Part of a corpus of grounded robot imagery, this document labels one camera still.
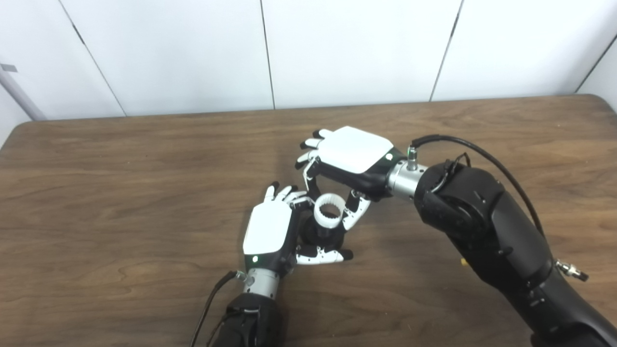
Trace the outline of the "white and black left hand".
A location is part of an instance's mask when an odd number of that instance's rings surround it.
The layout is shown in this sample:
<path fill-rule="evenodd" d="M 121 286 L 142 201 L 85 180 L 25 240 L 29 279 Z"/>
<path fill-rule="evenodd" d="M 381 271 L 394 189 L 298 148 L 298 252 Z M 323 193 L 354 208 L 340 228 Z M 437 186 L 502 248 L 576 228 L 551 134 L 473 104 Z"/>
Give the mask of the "white and black left hand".
<path fill-rule="evenodd" d="M 283 278 L 297 265 L 320 265 L 353 259 L 343 248 L 345 200 L 333 193 L 313 199 L 295 186 L 270 185 L 253 207 L 242 251 L 245 268 L 268 270 Z"/>

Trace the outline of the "white and black right hand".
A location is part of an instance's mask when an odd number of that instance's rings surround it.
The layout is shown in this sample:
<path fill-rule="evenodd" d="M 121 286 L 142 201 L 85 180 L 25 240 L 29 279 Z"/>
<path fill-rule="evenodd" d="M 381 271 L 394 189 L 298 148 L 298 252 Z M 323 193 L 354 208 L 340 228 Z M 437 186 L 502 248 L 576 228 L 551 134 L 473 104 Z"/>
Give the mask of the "white and black right hand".
<path fill-rule="evenodd" d="M 303 170 L 311 198 L 321 195 L 317 176 L 351 189 L 342 214 L 345 231 L 357 224 L 371 202 L 391 196 L 388 175 L 404 158 L 388 139 L 353 127 L 317 130 L 300 143 L 300 149 L 305 152 L 297 158 L 295 169 Z"/>

